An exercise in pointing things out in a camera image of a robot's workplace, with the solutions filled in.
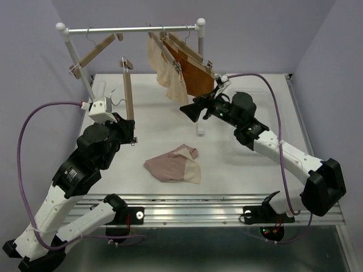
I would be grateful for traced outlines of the beige underwear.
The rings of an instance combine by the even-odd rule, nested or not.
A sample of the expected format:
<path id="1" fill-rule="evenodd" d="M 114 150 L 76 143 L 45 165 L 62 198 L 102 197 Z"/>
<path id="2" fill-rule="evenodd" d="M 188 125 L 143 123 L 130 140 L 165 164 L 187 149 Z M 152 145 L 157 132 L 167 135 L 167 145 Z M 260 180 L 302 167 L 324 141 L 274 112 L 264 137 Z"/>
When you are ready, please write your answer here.
<path id="1" fill-rule="evenodd" d="M 182 75 L 180 75 L 174 65 L 164 57 L 157 43 L 149 37 L 147 55 L 151 68 L 157 74 L 159 85 L 167 89 L 166 97 L 181 106 L 189 104 L 187 88 Z"/>

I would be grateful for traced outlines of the pink underwear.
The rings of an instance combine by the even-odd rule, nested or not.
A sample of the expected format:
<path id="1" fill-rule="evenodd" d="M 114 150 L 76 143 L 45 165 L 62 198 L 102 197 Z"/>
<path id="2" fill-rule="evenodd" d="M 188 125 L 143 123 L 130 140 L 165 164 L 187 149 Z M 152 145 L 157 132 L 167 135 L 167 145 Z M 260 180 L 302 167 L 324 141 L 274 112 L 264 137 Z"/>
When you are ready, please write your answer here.
<path id="1" fill-rule="evenodd" d="M 176 149 L 147 159 L 143 166 L 160 182 L 201 183 L 201 168 L 196 148 L 183 144 Z"/>

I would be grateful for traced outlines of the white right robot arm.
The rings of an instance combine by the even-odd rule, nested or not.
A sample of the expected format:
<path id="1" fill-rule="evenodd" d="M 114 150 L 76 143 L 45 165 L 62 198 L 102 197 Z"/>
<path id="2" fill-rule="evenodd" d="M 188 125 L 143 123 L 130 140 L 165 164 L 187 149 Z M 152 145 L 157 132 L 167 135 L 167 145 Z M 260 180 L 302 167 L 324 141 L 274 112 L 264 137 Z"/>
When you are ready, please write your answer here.
<path id="1" fill-rule="evenodd" d="M 193 122 L 215 116 L 233 126 L 237 141 L 279 164 L 293 174 L 304 186 L 287 196 L 271 194 L 261 214 L 267 221 L 274 221 L 288 211 L 307 210 L 316 216 L 325 216 L 346 194 L 341 166 L 333 158 L 322 160 L 293 147 L 255 118 L 256 104 L 245 92 L 237 92 L 231 99 L 223 93 L 209 93 L 193 99 L 180 110 Z"/>

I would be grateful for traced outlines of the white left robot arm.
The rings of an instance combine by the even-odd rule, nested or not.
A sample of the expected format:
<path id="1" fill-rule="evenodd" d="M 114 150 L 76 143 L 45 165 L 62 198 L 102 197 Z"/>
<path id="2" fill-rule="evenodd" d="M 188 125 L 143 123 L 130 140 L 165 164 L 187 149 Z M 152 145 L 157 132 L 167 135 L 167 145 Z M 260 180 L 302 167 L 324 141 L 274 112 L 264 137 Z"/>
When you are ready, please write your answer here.
<path id="1" fill-rule="evenodd" d="M 87 214 L 63 224 L 72 208 L 101 179 L 100 172 L 109 168 L 121 145 L 134 143 L 134 124 L 112 113 L 110 120 L 86 127 L 77 139 L 77 148 L 54 175 L 46 199 L 31 215 L 29 226 L 3 246 L 10 258 L 21 260 L 20 271 L 54 271 L 74 244 L 92 238 L 104 224 L 127 218 L 126 202 L 109 194 Z"/>

